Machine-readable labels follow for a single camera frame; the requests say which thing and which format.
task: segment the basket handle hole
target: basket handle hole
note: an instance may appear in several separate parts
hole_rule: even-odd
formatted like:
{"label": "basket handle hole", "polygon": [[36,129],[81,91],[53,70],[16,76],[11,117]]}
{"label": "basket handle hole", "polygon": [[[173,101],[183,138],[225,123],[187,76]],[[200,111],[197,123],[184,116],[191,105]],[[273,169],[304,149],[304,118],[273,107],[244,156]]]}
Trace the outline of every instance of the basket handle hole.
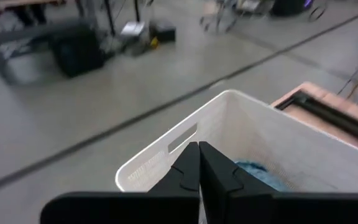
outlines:
{"label": "basket handle hole", "polygon": [[173,151],[178,149],[180,146],[182,146],[184,143],[190,140],[190,138],[193,137],[196,134],[196,132],[197,132],[197,124],[193,125],[189,129],[187,129],[183,134],[181,134],[179,137],[173,140],[168,145],[168,153],[172,153]]}

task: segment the gray floor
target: gray floor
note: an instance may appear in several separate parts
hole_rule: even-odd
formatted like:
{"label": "gray floor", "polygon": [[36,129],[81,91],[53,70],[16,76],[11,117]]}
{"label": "gray floor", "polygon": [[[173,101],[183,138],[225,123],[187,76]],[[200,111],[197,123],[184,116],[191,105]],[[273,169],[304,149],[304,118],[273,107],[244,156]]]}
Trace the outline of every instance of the gray floor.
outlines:
{"label": "gray floor", "polygon": [[[177,27],[175,45],[139,58],[117,57],[72,80],[62,78],[48,52],[13,60],[21,84],[7,86],[0,79],[0,180],[234,75],[16,181],[5,179],[0,223],[37,223],[42,205],[67,191],[117,190],[114,175],[125,161],[223,90],[237,89],[266,103],[305,81],[337,92],[358,65],[358,18],[342,24],[358,15],[358,1],[330,2],[315,23],[307,23],[306,15],[279,21],[252,18],[239,21],[230,34],[213,35],[198,25],[201,1],[157,1],[155,16]],[[61,10],[76,16],[73,7]],[[63,13],[51,14],[59,19]],[[127,2],[117,24],[131,18]],[[107,26],[104,15],[99,21]],[[289,48],[310,37],[315,38]]]}

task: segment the white plastic basket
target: white plastic basket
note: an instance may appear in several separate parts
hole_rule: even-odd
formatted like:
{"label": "white plastic basket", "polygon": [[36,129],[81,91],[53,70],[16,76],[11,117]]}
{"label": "white plastic basket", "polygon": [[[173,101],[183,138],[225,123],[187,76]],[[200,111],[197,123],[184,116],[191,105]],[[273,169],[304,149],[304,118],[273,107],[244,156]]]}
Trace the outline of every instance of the white plastic basket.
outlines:
{"label": "white plastic basket", "polygon": [[[195,133],[169,152],[168,145],[194,126]],[[208,141],[234,161],[259,162],[294,191],[358,192],[358,148],[234,90],[213,98],[122,165],[117,186],[148,191],[191,141]]]}

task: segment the gray concrete floor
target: gray concrete floor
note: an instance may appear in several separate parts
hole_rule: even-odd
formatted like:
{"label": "gray concrete floor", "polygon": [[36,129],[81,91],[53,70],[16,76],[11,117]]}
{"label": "gray concrete floor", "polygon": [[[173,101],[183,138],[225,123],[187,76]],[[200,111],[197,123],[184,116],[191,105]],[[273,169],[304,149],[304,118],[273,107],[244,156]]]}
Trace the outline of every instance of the gray concrete floor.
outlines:
{"label": "gray concrete floor", "polygon": [[[133,18],[130,2],[118,26]],[[201,1],[156,1],[155,16],[177,27],[174,45],[139,58],[119,56],[72,80],[62,78],[48,52],[12,60],[21,84],[7,86],[0,79],[0,180],[6,180],[0,182],[0,223],[37,223],[45,202],[64,192],[117,190],[114,175],[125,161],[223,90],[237,89],[266,103],[305,81],[337,92],[358,65],[358,17],[343,24],[358,16],[358,1],[330,2],[315,23],[307,23],[306,14],[243,19],[229,34],[213,35],[198,24]],[[51,16],[76,16],[71,6],[60,10]],[[103,14],[98,19],[107,27]],[[4,179],[222,78],[220,85],[48,166],[15,181]]]}

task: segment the blue cloth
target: blue cloth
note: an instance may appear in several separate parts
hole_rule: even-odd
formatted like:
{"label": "blue cloth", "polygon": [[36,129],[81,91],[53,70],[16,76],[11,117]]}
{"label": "blue cloth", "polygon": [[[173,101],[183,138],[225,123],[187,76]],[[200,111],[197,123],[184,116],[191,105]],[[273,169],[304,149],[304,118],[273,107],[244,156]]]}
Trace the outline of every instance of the blue cloth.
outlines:
{"label": "blue cloth", "polygon": [[270,174],[268,170],[261,164],[252,161],[239,161],[236,162],[236,164],[250,175],[258,178],[260,181],[273,187],[275,190],[281,192],[290,191],[290,189],[278,177]]}

